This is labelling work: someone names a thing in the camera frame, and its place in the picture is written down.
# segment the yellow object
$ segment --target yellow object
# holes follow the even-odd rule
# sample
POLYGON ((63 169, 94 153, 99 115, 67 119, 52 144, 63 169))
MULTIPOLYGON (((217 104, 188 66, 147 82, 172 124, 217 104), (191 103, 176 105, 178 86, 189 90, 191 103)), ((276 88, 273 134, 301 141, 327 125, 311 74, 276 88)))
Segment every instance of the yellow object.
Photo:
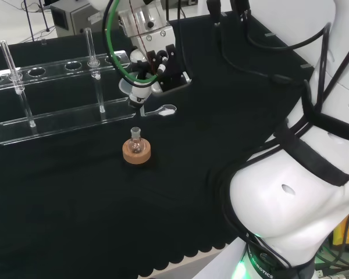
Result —
MULTIPOLYGON (((343 243, 347 218, 348 216, 333 230, 333 245, 341 245, 343 243)), ((349 244, 349 229, 346 243, 349 244)))

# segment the laboratory bench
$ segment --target laboratory bench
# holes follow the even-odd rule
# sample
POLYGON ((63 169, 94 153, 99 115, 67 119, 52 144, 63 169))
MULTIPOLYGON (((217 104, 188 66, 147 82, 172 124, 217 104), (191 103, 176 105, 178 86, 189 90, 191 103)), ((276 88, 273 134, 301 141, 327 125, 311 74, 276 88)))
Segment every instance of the laboratory bench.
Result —
MULTIPOLYGON (((172 22, 178 40, 177 21, 172 22)), ((223 19, 233 63, 296 80, 313 69, 296 53, 250 47, 234 15, 223 19)), ((0 146, 0 279, 128 279, 179 263, 235 239, 219 214, 206 175, 226 162, 242 164, 298 101, 300 87, 239 73, 219 55, 208 16, 181 21, 192 83, 146 110, 177 107, 173 116, 134 117, 70 133, 0 146), (141 128, 152 155, 124 162, 130 129, 141 128)), ((282 45, 256 20, 251 35, 282 45)), ((116 50, 132 50, 115 32, 116 50)), ((94 34, 97 53, 105 53, 94 34)), ((11 45, 17 67, 87 56, 83 35, 11 45)), ((0 49, 0 70, 7 69, 0 49)), ((105 100, 121 98, 116 73, 102 79, 105 100)), ((95 103, 85 76, 28 85, 33 114, 95 103)), ((24 117, 14 89, 0 91, 0 122, 24 117)))

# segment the acrylic test tube rack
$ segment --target acrylic test tube rack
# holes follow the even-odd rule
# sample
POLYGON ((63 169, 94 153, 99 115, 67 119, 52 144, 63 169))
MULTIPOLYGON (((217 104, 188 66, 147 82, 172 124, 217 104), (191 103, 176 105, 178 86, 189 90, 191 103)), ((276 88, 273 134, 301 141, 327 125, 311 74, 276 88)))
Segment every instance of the acrylic test tube rack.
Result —
MULTIPOLYGON (((136 111, 128 105, 128 97, 104 102, 101 73, 112 71, 114 68, 106 54, 95 54, 90 28, 86 28, 84 33, 89 56, 21 68, 15 66, 6 41, 0 42, 8 65, 7 70, 0 71, 0 90, 14 88, 26 115, 21 119, 0 122, 0 145, 128 119, 136 115, 136 111), (40 115, 32 114, 26 98, 25 86, 86 74, 92 77, 98 103, 40 115)), ((130 66, 130 60, 125 51, 117 51, 115 54, 124 68, 130 66)), ((140 116, 167 116, 175 112, 176 107, 173 105, 163 105, 153 112, 145 112, 142 107, 140 116)))

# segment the black cable strap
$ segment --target black cable strap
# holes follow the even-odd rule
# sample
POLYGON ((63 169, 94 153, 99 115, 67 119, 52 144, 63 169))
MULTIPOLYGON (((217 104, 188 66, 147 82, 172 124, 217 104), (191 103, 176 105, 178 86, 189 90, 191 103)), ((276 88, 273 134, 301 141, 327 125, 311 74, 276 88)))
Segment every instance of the black cable strap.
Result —
POLYGON ((286 121, 275 130, 279 145, 300 165, 325 182, 343 186, 349 181, 349 174, 342 172, 328 162, 306 142, 299 139, 287 126, 286 121))
POLYGON ((349 124, 334 117, 317 112, 311 102, 311 93, 304 92, 302 95, 302 109, 309 123, 331 134, 349 141, 349 124))

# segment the gray equipment box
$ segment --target gray equipment box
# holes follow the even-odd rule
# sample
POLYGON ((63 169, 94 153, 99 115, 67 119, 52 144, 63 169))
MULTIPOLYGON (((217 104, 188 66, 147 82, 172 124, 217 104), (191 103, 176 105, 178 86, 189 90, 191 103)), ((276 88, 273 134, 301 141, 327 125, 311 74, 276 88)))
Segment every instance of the gray equipment box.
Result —
POLYGON ((87 0, 60 0, 51 5, 51 11, 58 37, 83 33, 86 27, 101 32, 103 14, 87 0))

